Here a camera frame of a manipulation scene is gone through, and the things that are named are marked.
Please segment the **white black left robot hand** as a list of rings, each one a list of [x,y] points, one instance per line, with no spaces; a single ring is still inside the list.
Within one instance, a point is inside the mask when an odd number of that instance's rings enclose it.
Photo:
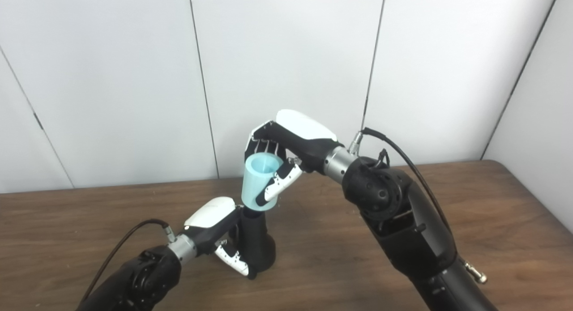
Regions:
[[[211,199],[193,213],[178,235],[182,240],[182,250],[178,253],[181,265],[202,255],[215,254],[242,276],[249,276],[249,266],[238,248],[225,239],[228,232],[237,229],[241,212],[231,197],[223,196]]]

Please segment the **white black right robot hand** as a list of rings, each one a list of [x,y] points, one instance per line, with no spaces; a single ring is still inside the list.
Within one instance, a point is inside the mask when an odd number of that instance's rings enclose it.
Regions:
[[[317,120],[290,109],[280,110],[275,120],[254,128],[245,147],[245,159],[255,153],[277,155],[282,165],[255,196],[258,207],[270,203],[303,173],[324,174],[332,150],[342,147],[334,132]]]

